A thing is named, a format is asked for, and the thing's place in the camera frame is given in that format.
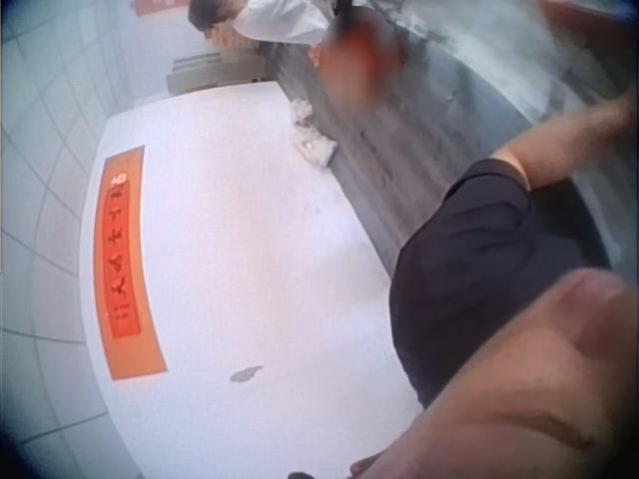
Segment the hand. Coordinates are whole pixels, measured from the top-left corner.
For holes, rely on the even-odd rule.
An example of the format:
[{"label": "hand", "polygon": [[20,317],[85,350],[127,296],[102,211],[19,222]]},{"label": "hand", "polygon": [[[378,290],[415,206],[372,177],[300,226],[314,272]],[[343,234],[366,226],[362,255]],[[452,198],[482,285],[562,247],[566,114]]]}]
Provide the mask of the hand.
[{"label": "hand", "polygon": [[614,100],[619,108],[621,125],[624,131],[634,132],[637,129],[637,84],[632,86],[617,100]]}]

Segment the stain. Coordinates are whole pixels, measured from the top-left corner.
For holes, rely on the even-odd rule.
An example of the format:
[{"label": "stain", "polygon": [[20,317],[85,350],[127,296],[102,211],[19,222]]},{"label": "stain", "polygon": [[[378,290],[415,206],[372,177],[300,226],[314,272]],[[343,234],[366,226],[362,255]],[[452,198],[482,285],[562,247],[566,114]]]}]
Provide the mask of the stain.
[{"label": "stain", "polygon": [[263,366],[253,366],[247,367],[242,371],[236,372],[233,376],[231,376],[231,382],[249,382],[251,379],[256,377],[256,374],[259,370],[264,369]]}]

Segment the person in white shirt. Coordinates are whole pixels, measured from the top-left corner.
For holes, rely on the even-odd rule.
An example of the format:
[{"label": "person in white shirt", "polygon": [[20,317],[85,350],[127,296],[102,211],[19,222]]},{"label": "person in white shirt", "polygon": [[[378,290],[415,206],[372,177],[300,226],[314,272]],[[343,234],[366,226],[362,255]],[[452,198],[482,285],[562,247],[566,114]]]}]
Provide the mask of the person in white shirt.
[{"label": "person in white shirt", "polygon": [[[337,3],[343,8],[352,0]],[[332,13],[326,0],[193,0],[189,21],[202,32],[230,21],[252,40],[313,46],[321,43]]]}]

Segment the dark hair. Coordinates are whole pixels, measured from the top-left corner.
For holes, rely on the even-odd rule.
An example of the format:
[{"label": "dark hair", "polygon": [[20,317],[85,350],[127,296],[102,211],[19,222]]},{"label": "dark hair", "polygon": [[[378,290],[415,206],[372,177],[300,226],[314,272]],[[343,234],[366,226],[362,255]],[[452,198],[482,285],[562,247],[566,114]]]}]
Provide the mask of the dark hair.
[{"label": "dark hair", "polygon": [[225,0],[192,0],[189,5],[189,21],[199,31],[204,32],[218,23],[231,18]]}]

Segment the dark wooden floor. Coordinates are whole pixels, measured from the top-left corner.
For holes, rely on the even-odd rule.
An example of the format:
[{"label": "dark wooden floor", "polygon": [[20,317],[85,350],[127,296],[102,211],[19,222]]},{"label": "dark wooden floor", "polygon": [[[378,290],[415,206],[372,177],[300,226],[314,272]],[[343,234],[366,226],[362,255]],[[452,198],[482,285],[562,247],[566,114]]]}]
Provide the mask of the dark wooden floor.
[{"label": "dark wooden floor", "polygon": [[[308,100],[313,123],[338,142],[330,167],[389,273],[401,247],[465,170],[530,128],[499,92],[446,54],[436,39],[409,38],[406,70],[388,98],[365,116],[329,104],[308,48],[264,48],[269,78],[291,100]],[[570,185],[563,191],[571,206],[565,213],[574,215],[580,197]],[[582,211],[588,223],[589,214]],[[557,222],[571,218],[566,215]]]}]

